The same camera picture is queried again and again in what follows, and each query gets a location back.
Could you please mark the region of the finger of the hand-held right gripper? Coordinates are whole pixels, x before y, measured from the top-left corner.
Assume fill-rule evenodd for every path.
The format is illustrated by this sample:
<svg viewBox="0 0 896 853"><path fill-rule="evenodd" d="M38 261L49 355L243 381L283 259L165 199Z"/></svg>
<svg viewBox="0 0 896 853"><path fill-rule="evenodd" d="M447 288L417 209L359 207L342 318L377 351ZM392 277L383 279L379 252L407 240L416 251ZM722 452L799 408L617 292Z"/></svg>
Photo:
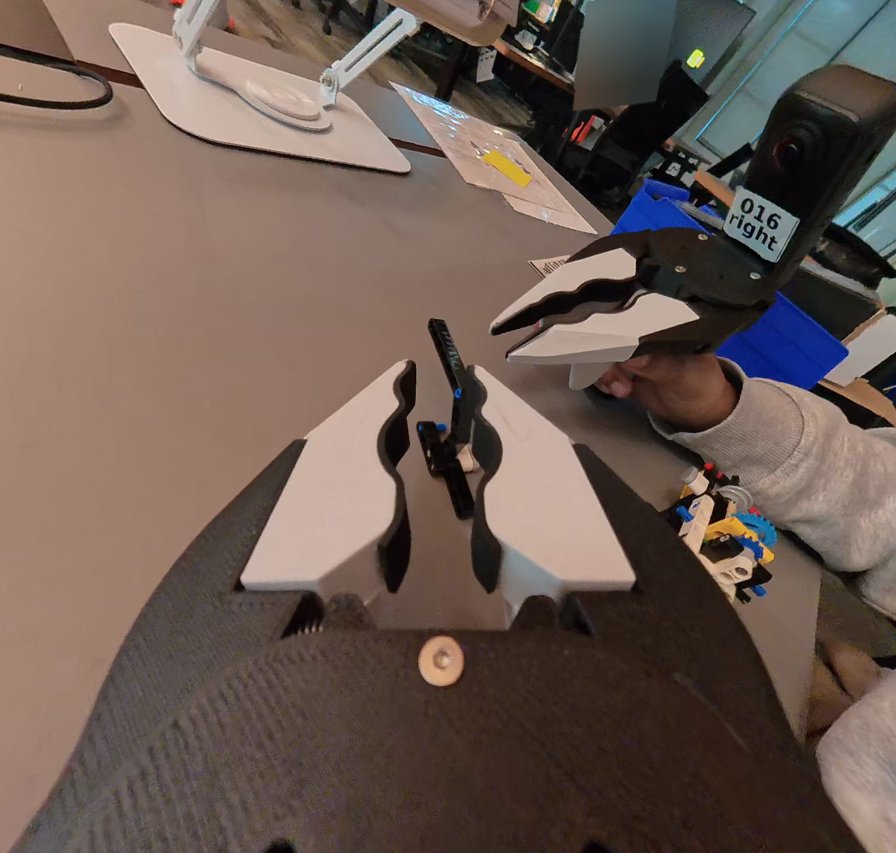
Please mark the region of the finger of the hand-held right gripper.
<svg viewBox="0 0 896 853"><path fill-rule="evenodd" d="M687 303L650 292L615 313L596 313L576 322L539 328L506 353L512 364L591 365L631 357L642 340L696 321L699 313Z"/></svg>
<svg viewBox="0 0 896 853"><path fill-rule="evenodd" d="M501 312L489 333L498 336L618 312L640 289L637 268L636 259L623 249L568 260Z"/></svg>

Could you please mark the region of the black lego liftarm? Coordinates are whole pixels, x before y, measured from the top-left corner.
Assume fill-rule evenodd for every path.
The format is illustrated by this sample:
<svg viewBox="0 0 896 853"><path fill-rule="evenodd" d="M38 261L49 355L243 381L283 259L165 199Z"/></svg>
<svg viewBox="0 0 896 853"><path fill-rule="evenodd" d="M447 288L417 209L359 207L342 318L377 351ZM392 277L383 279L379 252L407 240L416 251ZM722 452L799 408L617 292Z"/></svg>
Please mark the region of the black lego liftarm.
<svg viewBox="0 0 896 853"><path fill-rule="evenodd" d="M475 501L466 473L458 456L455 433L446 424L432 421L417 423L417 436L427 471L445 484L456 517L469 520L474 515Z"/></svg>

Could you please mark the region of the black lego beam with holes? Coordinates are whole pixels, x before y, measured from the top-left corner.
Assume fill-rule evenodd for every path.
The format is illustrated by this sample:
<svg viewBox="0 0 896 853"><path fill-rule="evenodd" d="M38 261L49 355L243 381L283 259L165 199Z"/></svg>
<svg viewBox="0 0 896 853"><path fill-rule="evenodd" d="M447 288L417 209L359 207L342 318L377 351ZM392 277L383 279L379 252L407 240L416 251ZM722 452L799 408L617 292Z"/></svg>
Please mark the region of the black lego beam with holes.
<svg viewBox="0 0 896 853"><path fill-rule="evenodd" d="M472 375L462 360L447 323L442 319L431 318L427 323L427 329L451 389L452 413L449 430L455 433L460 450L470 442L472 435L475 411ZM457 387L463 388L463 396L460 400L454 399L454 389Z"/></svg>

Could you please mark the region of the person's right forearm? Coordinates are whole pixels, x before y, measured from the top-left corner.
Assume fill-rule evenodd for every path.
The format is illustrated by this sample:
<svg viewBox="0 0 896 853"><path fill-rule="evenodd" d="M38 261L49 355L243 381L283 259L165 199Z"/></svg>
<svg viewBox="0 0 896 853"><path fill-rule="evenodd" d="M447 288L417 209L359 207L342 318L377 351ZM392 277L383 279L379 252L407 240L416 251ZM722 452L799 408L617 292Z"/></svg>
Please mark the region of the person's right forearm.
<svg viewBox="0 0 896 853"><path fill-rule="evenodd" d="M831 570L857 574L869 606L895 616L894 428L851 424L830 401L723 359L738 394L722 422L686 432L651 414L656 431L738 476L755 505Z"/></svg>

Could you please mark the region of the person's left forearm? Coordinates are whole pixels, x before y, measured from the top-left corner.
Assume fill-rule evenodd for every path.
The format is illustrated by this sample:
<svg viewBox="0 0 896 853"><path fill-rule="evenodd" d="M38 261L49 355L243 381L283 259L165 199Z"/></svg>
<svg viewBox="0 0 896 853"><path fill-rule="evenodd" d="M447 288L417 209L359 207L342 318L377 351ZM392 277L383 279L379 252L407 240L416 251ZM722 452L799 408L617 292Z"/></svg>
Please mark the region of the person's left forearm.
<svg viewBox="0 0 896 853"><path fill-rule="evenodd" d="M839 716L816 748L823 786L869 852L895 850L895 673Z"/></svg>

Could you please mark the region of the person's right hand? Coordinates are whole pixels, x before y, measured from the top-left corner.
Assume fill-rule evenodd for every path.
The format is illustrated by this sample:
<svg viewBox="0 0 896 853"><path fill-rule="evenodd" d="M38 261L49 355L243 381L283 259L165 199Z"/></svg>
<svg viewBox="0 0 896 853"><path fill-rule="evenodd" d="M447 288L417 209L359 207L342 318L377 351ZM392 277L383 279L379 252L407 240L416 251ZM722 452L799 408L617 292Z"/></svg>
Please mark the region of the person's right hand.
<svg viewBox="0 0 896 853"><path fill-rule="evenodd" d="M700 433L724 422L740 398L713 354L655 353L610 366L597 389L616 399L632 399L674 431Z"/></svg>

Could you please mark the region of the white paper sheet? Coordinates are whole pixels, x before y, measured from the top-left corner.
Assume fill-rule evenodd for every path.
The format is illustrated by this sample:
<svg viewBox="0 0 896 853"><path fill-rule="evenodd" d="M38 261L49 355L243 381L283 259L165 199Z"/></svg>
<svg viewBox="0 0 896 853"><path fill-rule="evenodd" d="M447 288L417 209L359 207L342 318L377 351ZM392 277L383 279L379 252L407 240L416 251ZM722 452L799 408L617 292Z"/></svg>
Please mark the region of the white paper sheet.
<svg viewBox="0 0 896 853"><path fill-rule="evenodd" d="M592 225L563 198L561 199L562 202L559 207L550 207L532 203L510 195L503 195L503 197L508 205L521 215L570 231L599 236L599 231L595 230L594 227L592 227Z"/></svg>

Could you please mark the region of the blue plastic bin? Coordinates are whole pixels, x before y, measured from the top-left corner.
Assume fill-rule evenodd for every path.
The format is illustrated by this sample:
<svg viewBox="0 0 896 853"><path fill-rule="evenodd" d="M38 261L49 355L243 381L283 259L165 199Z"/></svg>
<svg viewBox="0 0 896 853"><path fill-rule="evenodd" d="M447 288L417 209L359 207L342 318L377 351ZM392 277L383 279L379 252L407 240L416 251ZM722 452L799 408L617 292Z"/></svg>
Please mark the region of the blue plastic bin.
<svg viewBox="0 0 896 853"><path fill-rule="evenodd" d="M664 229L710 231L685 208L689 193L652 179L644 180L622 212L611 235ZM811 390L848 355L847 346L786 296L751 327L726 340L720 357L746 376L766 378Z"/></svg>

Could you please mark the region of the black case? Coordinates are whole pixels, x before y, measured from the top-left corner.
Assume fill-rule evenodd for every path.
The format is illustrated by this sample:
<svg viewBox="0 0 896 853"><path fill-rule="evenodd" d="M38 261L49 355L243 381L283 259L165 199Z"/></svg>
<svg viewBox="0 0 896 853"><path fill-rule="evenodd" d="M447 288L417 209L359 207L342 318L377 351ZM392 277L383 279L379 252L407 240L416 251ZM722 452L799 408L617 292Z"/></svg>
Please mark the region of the black case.
<svg viewBox="0 0 896 853"><path fill-rule="evenodd" d="M831 226L781 293L842 340L885 309L877 289L893 278L894 268L865 241Z"/></svg>

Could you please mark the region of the white board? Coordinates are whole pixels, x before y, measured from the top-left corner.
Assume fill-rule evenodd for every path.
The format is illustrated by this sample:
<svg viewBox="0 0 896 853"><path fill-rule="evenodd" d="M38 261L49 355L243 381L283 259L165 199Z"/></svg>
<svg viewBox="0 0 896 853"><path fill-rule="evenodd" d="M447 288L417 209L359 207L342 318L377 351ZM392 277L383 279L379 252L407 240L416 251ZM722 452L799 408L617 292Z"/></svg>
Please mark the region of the white board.
<svg viewBox="0 0 896 853"><path fill-rule="evenodd" d="M886 310L875 323L870 324L853 341L847 344L846 359L832 372L833 381L842 387L864 377L895 352L895 311Z"/></svg>

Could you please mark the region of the clear plastic instruction sleeve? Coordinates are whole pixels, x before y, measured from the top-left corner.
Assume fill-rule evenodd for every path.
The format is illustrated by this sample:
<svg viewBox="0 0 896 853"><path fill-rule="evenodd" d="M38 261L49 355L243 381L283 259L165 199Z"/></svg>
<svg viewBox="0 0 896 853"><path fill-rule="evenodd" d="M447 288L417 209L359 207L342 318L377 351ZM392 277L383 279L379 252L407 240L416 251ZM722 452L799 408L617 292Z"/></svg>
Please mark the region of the clear plastic instruction sleeve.
<svg viewBox="0 0 896 853"><path fill-rule="evenodd" d="M513 133L409 87L392 87L466 183L543 206L561 205L563 197ZM519 161L532 174L531 184L525 189L516 187L485 164L479 157L490 150Z"/></svg>

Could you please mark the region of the brown cardboard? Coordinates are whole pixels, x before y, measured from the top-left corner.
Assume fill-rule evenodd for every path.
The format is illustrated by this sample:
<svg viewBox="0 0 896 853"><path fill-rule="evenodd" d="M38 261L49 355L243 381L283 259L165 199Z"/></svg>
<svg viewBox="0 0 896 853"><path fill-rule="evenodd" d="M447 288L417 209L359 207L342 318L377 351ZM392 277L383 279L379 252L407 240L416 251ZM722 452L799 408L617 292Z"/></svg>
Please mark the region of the brown cardboard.
<svg viewBox="0 0 896 853"><path fill-rule="evenodd" d="M895 427L894 403L864 378L846 386L823 379L812 392L831 402L856 427L865 430Z"/></svg>

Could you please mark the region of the background wooden desk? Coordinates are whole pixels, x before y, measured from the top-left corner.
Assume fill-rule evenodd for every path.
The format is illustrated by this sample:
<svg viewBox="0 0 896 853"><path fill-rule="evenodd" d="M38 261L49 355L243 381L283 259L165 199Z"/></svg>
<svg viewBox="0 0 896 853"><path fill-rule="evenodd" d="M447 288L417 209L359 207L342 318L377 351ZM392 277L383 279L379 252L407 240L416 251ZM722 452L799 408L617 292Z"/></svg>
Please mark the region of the background wooden desk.
<svg viewBox="0 0 896 853"><path fill-rule="evenodd" d="M498 39L492 44L493 49L513 65L525 70L529 75L551 84L560 91L574 96L574 76L562 67L554 69L548 61L540 57L532 56L504 39Z"/></svg>

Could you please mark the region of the white monitor stand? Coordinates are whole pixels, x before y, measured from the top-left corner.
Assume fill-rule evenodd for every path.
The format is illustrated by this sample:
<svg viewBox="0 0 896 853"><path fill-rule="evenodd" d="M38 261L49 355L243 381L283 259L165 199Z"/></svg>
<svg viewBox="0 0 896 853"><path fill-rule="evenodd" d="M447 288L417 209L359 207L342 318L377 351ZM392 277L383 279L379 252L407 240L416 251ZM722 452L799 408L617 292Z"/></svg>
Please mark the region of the white monitor stand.
<svg viewBox="0 0 896 853"><path fill-rule="evenodd" d="M415 15L394 9L316 81L204 46L220 2L185 0L169 34L126 22L108 27L166 120L206 142L409 173L407 158L344 90L419 29Z"/></svg>

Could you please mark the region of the dark rectangular device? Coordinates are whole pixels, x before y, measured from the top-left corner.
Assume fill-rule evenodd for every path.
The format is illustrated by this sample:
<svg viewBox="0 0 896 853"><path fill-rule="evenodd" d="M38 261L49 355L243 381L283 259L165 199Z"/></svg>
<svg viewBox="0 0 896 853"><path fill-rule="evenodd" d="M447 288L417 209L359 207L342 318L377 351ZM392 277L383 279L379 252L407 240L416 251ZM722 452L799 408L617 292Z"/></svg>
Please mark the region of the dark rectangular device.
<svg viewBox="0 0 896 853"><path fill-rule="evenodd" d="M1 52L3 56L75 64L43 0L1 0Z"/></svg>

